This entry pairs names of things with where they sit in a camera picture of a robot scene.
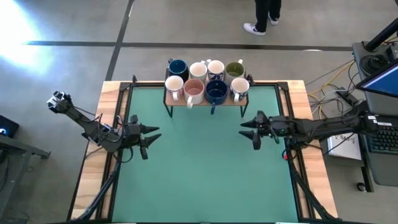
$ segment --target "green mug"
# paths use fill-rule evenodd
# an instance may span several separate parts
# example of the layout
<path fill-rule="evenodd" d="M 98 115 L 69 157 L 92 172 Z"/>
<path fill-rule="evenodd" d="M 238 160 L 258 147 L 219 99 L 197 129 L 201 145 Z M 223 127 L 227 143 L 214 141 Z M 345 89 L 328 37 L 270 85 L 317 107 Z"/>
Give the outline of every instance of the green mug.
<path fill-rule="evenodd" d="M 244 66 L 242 65 L 243 60 L 239 59 L 238 62 L 231 62 L 226 65 L 225 67 L 225 78 L 224 82 L 230 86 L 232 81 L 235 78 L 244 78 L 244 74 L 246 73 L 246 70 Z"/>

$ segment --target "keyboard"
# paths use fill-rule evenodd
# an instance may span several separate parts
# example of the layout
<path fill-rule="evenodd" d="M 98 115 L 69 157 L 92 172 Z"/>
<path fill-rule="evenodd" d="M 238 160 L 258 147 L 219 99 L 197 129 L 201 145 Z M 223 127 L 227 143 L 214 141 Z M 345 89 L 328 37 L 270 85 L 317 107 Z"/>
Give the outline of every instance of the keyboard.
<path fill-rule="evenodd" d="M 390 126 L 393 124 L 386 124 L 388 125 L 379 125 L 377 133 L 368 134 L 366 136 L 369 143 L 369 150 L 376 153 L 398 154 L 398 125 Z"/>

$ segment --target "green table surface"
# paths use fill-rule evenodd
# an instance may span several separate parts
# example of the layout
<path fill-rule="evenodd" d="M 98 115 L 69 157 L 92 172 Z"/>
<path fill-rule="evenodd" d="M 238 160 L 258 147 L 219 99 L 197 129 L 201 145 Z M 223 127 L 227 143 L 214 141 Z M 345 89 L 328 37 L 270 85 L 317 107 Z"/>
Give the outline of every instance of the green table surface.
<path fill-rule="evenodd" d="M 121 166 L 113 222 L 297 222 L 283 144 L 262 138 L 261 150 L 238 134 L 257 110 L 279 115 L 273 86 L 249 90 L 244 118 L 238 106 L 163 104 L 163 88 L 134 87 L 129 117 L 158 126 L 162 136 L 143 161 L 138 148 Z M 125 150 L 123 159 L 129 158 Z"/>

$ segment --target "person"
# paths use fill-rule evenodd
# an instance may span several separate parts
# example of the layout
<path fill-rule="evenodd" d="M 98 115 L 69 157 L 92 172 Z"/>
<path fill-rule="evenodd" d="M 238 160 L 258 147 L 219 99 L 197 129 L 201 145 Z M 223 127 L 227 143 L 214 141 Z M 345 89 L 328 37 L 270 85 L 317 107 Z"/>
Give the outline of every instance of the person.
<path fill-rule="evenodd" d="M 255 0 L 257 23 L 245 23 L 243 28 L 249 33 L 265 35 L 267 30 L 267 20 L 269 18 L 272 25 L 278 24 L 280 17 L 280 7 L 282 0 Z"/>

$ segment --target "concrete floor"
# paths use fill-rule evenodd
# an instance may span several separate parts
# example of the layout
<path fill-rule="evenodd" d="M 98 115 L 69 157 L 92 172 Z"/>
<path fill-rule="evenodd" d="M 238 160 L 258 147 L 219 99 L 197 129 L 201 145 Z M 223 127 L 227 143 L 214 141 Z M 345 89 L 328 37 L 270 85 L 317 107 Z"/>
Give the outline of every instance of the concrete floor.
<path fill-rule="evenodd" d="M 87 144 L 81 128 L 50 112 L 45 102 L 54 90 L 67 91 L 75 105 L 95 112 L 114 47 L 18 43 L 116 42 L 127 4 L 128 0 L 0 2 L 0 114 L 21 125 L 16 138 L 52 151 L 48 161 L 32 161 L 35 170 L 25 175 L 9 211 L 29 216 L 29 223 L 66 219 Z M 255 20 L 254 1 L 135 0 L 123 41 L 349 47 L 371 39 L 397 12 L 393 0 L 283 0 L 280 24 L 269 25 L 266 36 L 257 37 L 242 29 L 243 22 Z M 111 79 L 130 80 L 136 75 L 140 80 L 163 80 L 170 57 L 187 63 L 241 58 L 255 79 L 306 83 L 353 58 L 347 51 L 123 47 Z M 312 83 L 307 91 L 320 88 L 335 73 Z M 333 82 L 345 87 L 348 83 L 346 73 Z M 354 95 L 363 98 L 358 91 Z M 325 105 L 324 112 L 339 115 L 333 103 Z M 374 223 L 398 220 L 398 188 L 375 184 L 374 193 L 361 193 L 354 186 L 361 180 L 359 167 L 327 162 L 326 168 L 340 218 Z"/>

